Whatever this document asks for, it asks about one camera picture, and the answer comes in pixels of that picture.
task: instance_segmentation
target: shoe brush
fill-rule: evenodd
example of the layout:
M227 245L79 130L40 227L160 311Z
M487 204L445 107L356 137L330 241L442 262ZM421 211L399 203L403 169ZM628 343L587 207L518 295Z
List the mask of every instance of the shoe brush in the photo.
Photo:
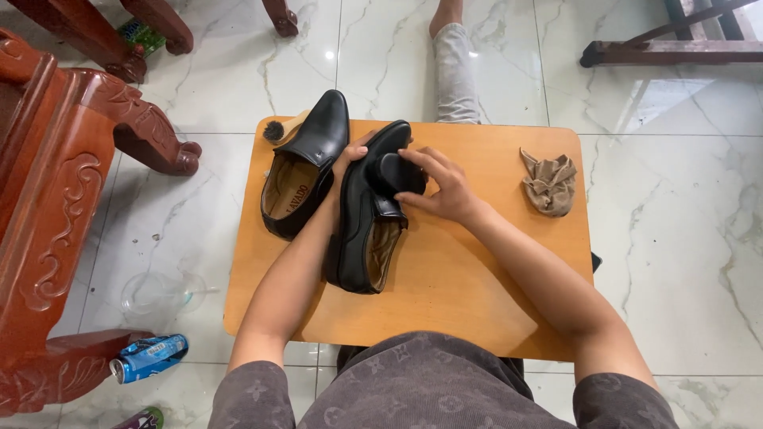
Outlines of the shoe brush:
M289 134L296 128L299 127L302 122L304 122L304 119L307 117L307 115L310 114L310 109L303 111L294 119L289 119L286 122L280 122L280 121L270 121L265 126L265 130L262 132L262 136L270 142L270 144L277 146L286 140L286 137L288 137Z

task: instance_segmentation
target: blue can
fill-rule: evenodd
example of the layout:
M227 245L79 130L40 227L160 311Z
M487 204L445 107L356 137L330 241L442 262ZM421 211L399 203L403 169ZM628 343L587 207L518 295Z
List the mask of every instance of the blue can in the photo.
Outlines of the blue can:
M109 364L119 384L161 373L188 353L188 338L181 334L144 338L122 349Z

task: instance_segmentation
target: shoe pair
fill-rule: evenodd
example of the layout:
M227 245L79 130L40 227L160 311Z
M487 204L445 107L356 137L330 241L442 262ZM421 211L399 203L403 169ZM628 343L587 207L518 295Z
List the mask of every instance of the shoe pair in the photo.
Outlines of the shoe pair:
M408 219L397 192L423 194L421 169L397 154L408 146L410 124L395 121L366 144L349 165L340 193L340 223L331 236L324 270L329 283L348 292L379 293L392 252ZM294 238L333 184L331 167L349 144L349 114L341 92L327 91L294 138L274 149L260 208L268 231Z

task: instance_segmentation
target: phone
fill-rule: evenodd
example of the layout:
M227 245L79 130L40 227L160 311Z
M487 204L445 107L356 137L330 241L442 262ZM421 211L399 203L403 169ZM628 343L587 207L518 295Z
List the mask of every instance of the phone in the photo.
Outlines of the phone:
M594 273L599 268L599 265L601 265L602 262L604 262L599 256L596 255L596 253L591 252L591 262L594 264Z

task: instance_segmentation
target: shoe lining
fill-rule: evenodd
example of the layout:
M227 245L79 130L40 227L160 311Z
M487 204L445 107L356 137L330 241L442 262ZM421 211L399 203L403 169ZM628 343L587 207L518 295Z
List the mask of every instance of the shoe lining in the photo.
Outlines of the shoe lining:
M387 281L387 268L392 259L394 245L402 233L399 221L374 220L366 245L365 268L371 287L381 292Z
M283 219L302 205L315 186L318 167L293 153L275 155L265 184L266 215Z

